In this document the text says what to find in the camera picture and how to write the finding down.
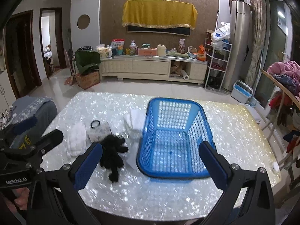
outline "basket bottom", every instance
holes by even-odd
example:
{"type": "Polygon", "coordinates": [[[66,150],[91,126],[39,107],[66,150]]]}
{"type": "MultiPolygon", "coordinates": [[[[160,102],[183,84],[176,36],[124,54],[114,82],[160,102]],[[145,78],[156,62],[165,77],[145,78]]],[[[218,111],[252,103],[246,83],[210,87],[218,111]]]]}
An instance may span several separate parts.
{"type": "Polygon", "coordinates": [[[152,171],[189,173],[189,138],[184,131],[156,130],[152,171]]]}

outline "blue gripper pad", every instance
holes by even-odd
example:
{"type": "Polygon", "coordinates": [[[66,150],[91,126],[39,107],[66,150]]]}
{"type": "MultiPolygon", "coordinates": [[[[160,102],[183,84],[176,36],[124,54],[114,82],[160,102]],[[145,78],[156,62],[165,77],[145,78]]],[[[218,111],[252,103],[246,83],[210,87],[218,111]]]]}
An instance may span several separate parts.
{"type": "Polygon", "coordinates": [[[35,126],[37,121],[38,120],[36,117],[28,118],[28,119],[16,124],[13,128],[13,131],[16,135],[20,135],[20,134],[24,133],[26,130],[35,126]]]}
{"type": "Polygon", "coordinates": [[[75,190],[78,191],[85,188],[101,157],[102,145],[97,143],[74,175],[75,190]]]}
{"type": "Polygon", "coordinates": [[[203,141],[199,145],[199,156],[202,162],[204,163],[206,169],[208,170],[216,187],[221,190],[226,190],[228,175],[216,158],[216,155],[218,155],[217,152],[212,148],[210,149],[208,147],[209,143],[206,142],[207,141],[203,141]]]}

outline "pink box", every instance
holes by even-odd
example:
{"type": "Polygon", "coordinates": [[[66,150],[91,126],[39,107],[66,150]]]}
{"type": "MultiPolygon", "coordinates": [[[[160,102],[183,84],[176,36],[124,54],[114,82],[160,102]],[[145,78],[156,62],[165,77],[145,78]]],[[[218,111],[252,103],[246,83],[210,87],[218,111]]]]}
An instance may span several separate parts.
{"type": "Polygon", "coordinates": [[[139,56],[157,56],[157,48],[139,49],[139,56]]]}

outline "circular wall recess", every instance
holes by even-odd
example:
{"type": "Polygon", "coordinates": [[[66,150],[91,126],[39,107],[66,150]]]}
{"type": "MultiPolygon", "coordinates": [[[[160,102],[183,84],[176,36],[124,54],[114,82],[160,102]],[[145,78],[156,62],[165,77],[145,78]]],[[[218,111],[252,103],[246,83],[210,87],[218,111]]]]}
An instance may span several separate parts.
{"type": "Polygon", "coordinates": [[[81,15],[77,20],[77,27],[80,30],[86,29],[90,24],[90,17],[86,14],[81,15]]]}

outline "green bag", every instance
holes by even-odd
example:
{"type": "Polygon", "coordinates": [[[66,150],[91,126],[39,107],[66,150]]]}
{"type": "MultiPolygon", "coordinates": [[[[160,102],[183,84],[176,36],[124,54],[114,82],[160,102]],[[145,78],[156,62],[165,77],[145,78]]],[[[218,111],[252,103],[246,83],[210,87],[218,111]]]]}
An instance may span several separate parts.
{"type": "Polygon", "coordinates": [[[100,54],[93,51],[76,51],[75,61],[81,75],[98,70],[101,63],[100,54]]]}

